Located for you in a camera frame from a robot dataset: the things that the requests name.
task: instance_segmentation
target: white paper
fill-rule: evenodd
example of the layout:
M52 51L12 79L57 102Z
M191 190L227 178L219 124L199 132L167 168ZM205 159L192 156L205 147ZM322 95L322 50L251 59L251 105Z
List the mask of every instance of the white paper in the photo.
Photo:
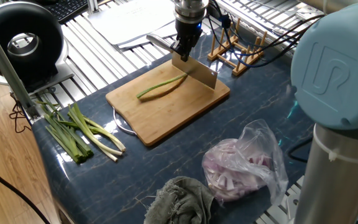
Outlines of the white paper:
M175 20L170 0L134 0L89 15L92 26L110 44L132 42Z
M156 31L151 32L151 34L158 35L160 37L170 37L177 34L177 30L175 28L175 21L172 21L171 23L157 29ZM141 45L150 42L147 40L146 36L139 37L136 40L133 40L131 42L120 44L120 49L128 49L136 45Z

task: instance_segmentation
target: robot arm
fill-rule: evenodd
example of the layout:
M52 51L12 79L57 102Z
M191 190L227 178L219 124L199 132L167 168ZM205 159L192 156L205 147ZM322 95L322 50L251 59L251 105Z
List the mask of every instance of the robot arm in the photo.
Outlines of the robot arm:
M197 44L202 33L201 23L206 15L208 0L175 0L175 26L177 41L171 49L186 62L191 49Z

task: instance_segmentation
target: wooden stand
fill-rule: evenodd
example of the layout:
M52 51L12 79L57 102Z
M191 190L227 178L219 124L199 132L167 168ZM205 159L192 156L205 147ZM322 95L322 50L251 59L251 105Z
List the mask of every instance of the wooden stand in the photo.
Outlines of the wooden stand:
M239 29L239 25L240 25L240 19L237 20L237 24L236 24L236 33L238 34L238 29ZM255 45L260 45L263 46L265 43L265 39L266 39L266 35L267 32L265 32L262 40L260 39L260 37L256 38L255 41ZM216 60L217 58L220 58L222 61L228 63L229 65L233 66L233 71L232 74L235 76L239 76L242 73L244 73L248 67L245 66L243 63L241 63L240 61L238 61L237 65L231 61L229 61L228 59L226 59L225 57L222 56L222 54L224 54L227 50L229 49L231 46L229 45L229 41L225 41L225 43L223 42L223 38L224 38L224 29L222 29L222 34L221 34L221 39L219 40L220 43L222 43L222 45L224 47L222 47L221 45L219 45L219 47L215 48L215 35L213 36L213 40L212 40L212 46L211 46L211 53L208 54L208 59L210 59L211 61ZM252 65L253 63L255 63L256 61L258 61L259 58L261 58L264 54L262 50L262 48L257 48L256 46L254 46L253 49L251 49L251 46L248 47L244 47L243 45L238 43L239 38L236 35L232 35L230 37L230 43L232 44L233 47L237 47L238 49L241 49L241 53L242 54L252 54L254 52L259 52L258 54L255 55L251 55L251 56L246 56L244 58L244 63L248 64L248 65Z

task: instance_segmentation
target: plastic bag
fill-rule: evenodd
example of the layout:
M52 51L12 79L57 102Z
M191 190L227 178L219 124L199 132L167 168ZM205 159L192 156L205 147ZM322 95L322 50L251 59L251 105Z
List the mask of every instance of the plastic bag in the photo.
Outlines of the plastic bag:
M219 202L237 200L267 185L279 205L288 185L283 152L265 120L245 126L240 138L225 139L203 157L208 187Z

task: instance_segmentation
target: wooden floor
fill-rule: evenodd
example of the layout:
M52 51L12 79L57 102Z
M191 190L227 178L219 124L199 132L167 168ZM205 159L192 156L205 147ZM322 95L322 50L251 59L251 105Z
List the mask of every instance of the wooden floor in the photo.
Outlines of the wooden floor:
M7 86L0 85L0 176L33 201L51 223L59 223L53 207L44 165L31 131L16 134L9 119L14 106ZM18 127L28 125L18 119ZM21 198L0 184L0 224L43 223Z

